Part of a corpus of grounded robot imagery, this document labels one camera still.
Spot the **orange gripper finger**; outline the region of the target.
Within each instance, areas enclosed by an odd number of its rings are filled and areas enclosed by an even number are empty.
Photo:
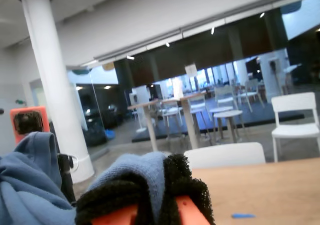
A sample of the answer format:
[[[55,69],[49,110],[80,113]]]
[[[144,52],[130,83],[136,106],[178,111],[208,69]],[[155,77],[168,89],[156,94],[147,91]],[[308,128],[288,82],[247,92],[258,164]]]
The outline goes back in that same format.
[[[169,155],[163,161],[165,191],[161,205],[159,223],[180,225],[176,197],[188,196],[210,225],[215,223],[208,186],[192,177],[189,161],[183,154]]]
[[[147,182],[143,179],[112,180],[85,192],[76,203],[75,223],[92,225],[97,219],[130,205],[137,205],[136,225],[154,225]]]

